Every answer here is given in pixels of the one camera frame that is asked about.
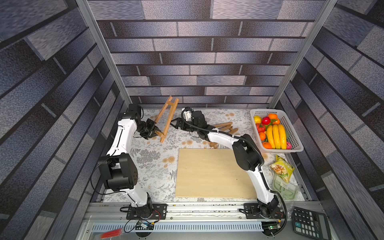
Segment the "plywood board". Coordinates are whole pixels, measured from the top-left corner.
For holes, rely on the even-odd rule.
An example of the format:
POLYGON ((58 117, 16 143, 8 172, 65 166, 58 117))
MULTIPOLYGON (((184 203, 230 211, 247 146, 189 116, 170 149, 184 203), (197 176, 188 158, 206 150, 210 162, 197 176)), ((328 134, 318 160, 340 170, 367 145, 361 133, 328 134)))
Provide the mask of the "plywood board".
POLYGON ((180 149, 177 198, 255 199, 256 190, 229 149, 180 149))

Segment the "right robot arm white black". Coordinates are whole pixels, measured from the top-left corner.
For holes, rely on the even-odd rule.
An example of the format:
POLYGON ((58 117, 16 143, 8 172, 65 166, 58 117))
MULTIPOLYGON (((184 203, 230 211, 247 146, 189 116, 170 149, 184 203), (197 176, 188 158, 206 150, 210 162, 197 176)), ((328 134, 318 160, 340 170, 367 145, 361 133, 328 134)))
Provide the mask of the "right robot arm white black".
POLYGON ((252 137, 248 134, 236 136, 209 125, 201 111, 184 108, 179 118, 171 120, 171 126, 218 143, 233 150, 238 166, 247 172, 257 193, 259 211, 263 218, 271 218, 279 205, 278 193, 272 191, 262 171, 264 158, 252 137))

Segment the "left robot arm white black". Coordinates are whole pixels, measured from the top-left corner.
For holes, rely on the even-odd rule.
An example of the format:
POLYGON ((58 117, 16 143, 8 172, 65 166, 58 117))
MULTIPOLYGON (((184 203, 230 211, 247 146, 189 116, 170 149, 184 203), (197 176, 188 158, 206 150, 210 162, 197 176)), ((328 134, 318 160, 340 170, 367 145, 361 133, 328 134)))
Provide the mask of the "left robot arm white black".
POLYGON ((138 169, 130 156, 135 133, 147 140, 155 137, 159 129, 153 120, 143 121, 143 113, 140 105, 130 104, 126 112, 119 114, 116 136, 106 156, 99 158, 97 169, 105 189, 128 199, 133 217, 149 219, 154 212, 152 200, 138 183, 138 169))

